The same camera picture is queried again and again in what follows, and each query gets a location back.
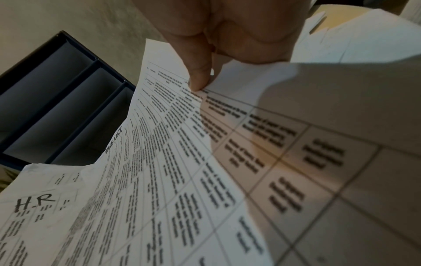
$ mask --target human hand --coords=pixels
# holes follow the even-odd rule
[[[133,0],[189,71],[197,91],[211,77],[212,51],[261,64],[288,61],[310,0]]]

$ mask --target document organizer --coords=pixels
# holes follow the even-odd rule
[[[0,167],[94,163],[135,86],[60,32],[0,76]]]

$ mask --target gray floor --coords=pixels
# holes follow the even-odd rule
[[[145,39],[163,40],[131,0],[0,0],[0,73],[60,30],[134,84]]]

